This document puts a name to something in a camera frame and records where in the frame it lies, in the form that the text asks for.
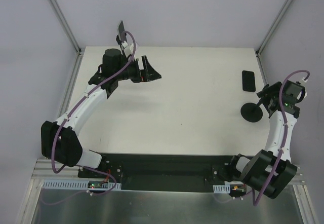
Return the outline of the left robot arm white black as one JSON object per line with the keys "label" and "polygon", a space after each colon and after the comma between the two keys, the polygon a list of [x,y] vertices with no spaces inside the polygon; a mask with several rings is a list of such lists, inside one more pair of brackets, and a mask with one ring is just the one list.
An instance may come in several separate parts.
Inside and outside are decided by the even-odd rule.
{"label": "left robot arm white black", "polygon": [[108,99],[120,81],[146,83],[161,79],[161,75],[142,56],[143,68],[132,56],[132,50],[105,50],[102,63],[88,81],[80,97],[68,111],[53,122],[45,121],[41,127],[42,155],[64,166],[85,166],[96,178],[103,177],[107,166],[101,154],[82,147],[78,135],[94,110]]}

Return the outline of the black round-base phone stand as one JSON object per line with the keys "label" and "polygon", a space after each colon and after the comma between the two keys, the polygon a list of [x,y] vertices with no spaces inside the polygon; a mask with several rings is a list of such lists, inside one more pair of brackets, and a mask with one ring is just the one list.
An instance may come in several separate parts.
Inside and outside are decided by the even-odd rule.
{"label": "black round-base phone stand", "polygon": [[116,36],[116,42],[117,42],[117,44],[119,45],[119,47],[120,47],[120,49],[121,49],[121,53],[122,53],[125,57],[127,57],[127,55],[125,54],[125,48],[124,48],[124,46],[123,46],[123,40],[120,38],[119,35]]}

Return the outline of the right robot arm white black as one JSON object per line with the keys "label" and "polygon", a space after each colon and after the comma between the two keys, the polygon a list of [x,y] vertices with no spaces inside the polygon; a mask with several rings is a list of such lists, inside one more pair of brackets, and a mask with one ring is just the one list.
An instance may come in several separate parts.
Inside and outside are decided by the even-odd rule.
{"label": "right robot arm white black", "polygon": [[305,95],[306,89],[300,82],[277,82],[257,93],[258,103],[249,102],[241,107],[241,116],[256,123],[263,117],[261,106],[264,106],[270,129],[265,148],[253,158],[242,154],[232,158],[228,167],[230,180],[245,183],[271,199],[281,193],[297,173],[297,166],[291,162],[290,144],[300,114],[296,105]]}

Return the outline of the black clamp phone stand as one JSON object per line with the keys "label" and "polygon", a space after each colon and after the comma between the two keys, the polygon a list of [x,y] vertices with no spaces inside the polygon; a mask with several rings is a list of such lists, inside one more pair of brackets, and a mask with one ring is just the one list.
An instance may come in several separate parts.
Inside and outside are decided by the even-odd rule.
{"label": "black clamp phone stand", "polygon": [[261,105],[264,105],[266,110],[268,110],[268,105],[270,103],[270,97],[266,94],[267,89],[270,87],[269,84],[266,84],[264,88],[257,93],[257,96],[260,98],[258,103],[245,103],[241,109],[241,116],[248,122],[256,123],[260,121],[263,117],[263,111],[261,109]]}

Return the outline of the black smartphone silver edge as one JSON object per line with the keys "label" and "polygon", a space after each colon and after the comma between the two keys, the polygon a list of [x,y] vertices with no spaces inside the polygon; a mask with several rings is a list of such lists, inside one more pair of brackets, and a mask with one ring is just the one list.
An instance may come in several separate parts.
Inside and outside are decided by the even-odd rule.
{"label": "black smartphone silver edge", "polygon": [[124,22],[121,20],[117,26],[117,35],[120,36],[120,38],[123,41],[127,42],[127,38],[126,38],[126,33],[125,33],[125,27],[124,27]]}

